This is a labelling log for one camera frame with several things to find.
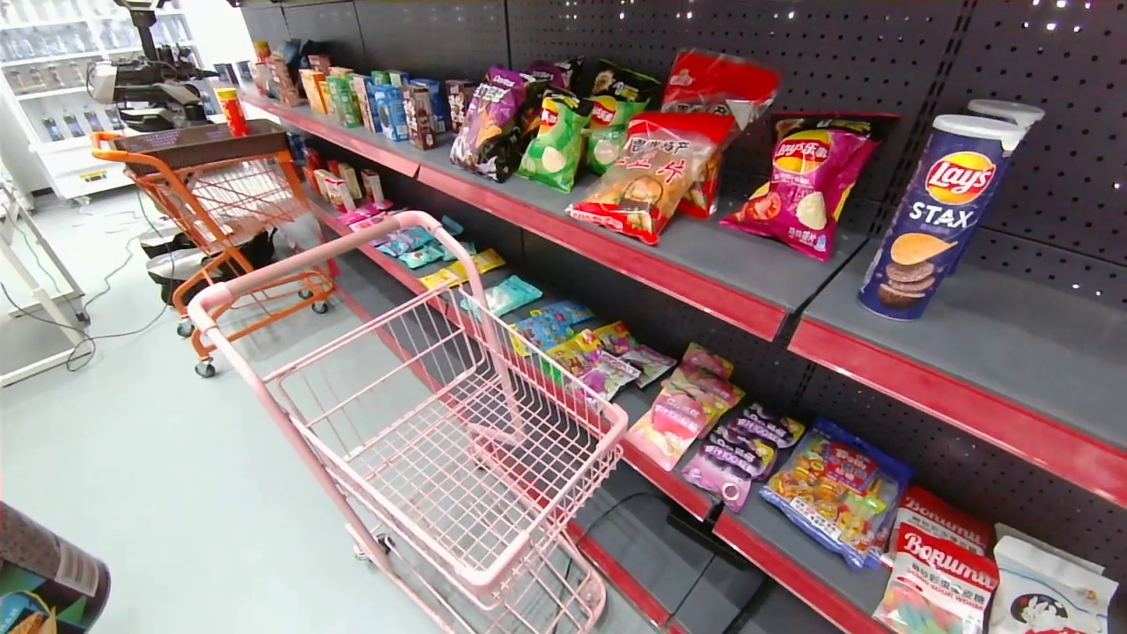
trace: chip canister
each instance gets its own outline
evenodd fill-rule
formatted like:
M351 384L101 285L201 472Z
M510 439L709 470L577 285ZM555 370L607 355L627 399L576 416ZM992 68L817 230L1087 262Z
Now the chip canister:
M940 115L858 297L890 320L919 320L974 233L1026 131Z

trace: canister lid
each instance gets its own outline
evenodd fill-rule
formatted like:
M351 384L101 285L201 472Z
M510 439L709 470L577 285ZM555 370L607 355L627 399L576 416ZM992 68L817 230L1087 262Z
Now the canister lid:
M967 104L967 109L973 113L1009 118L1024 130L1029 130L1035 123L1045 117L1045 110L1037 106L1019 104L1018 101L1003 101L1001 99L971 99Z
M935 130L960 136L1001 141L1002 149L1008 152L1017 149L1021 137L1026 135L1026 131L1017 124L962 114L941 114L935 117L931 125Z

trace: white shelf unit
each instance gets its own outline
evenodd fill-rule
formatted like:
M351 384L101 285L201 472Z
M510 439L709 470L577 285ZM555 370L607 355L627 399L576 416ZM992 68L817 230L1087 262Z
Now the white shelf unit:
M185 11L169 5L157 11L154 43L188 47L202 65ZM89 133L113 130L108 111L115 108L88 96L86 72L90 63L140 54L128 11L112 1L0 0L0 98L60 198L132 182L122 164L90 154ZM47 126L52 122L54 134Z

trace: shopping cart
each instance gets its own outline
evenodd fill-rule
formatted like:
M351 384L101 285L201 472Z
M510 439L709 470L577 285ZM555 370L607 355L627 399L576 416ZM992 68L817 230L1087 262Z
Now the shopping cart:
M215 375L211 354L187 321L185 294L202 284L254 270L240 245L260 232L281 227L309 212L310 204L294 169L285 131L268 120L251 120L251 134L232 136L225 125L204 125L126 136L118 132L90 135L92 153L124 162L126 173L207 257L201 269L172 292L181 315L177 333L192 339L199 363L196 374ZM229 339L267 327L307 305L328 310L332 280L320 269L295 270L269 283L246 287L241 295L213 307L213 315L254 305L260 316ZM296 294L277 307L276 300ZM249 301L237 304L246 296Z
M265 377L212 319L214 306L248 288L414 225L458 256L468 291L427 291ZM605 587L564 532L620 459L627 416L529 342L520 341L532 356L513 354L518 336L483 297L465 249L432 216L409 211L205 288L188 314L263 401L362 552L446 631L440 611L471 632L587 632ZM435 307L459 304L467 310L450 316ZM385 372L374 355L362 355L360 367L347 360L373 337L396 354ZM443 584L476 610L454 607L436 589ZM533 589L542 600L529 599ZM554 609L536 608L544 605ZM486 624L471 627L473 615ZM513 623L520 627L504 625Z

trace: green lay's chip bag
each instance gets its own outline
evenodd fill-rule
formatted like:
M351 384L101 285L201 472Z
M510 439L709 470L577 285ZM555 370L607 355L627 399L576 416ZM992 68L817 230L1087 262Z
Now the green lay's chip bag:
M622 151L627 122L642 113L662 89L662 82L624 69L607 60L598 61L598 73L591 89L591 113L586 160L595 173L606 171Z
M592 102L559 88L544 93L536 137L524 152L517 176L570 191L583 155L583 130Z

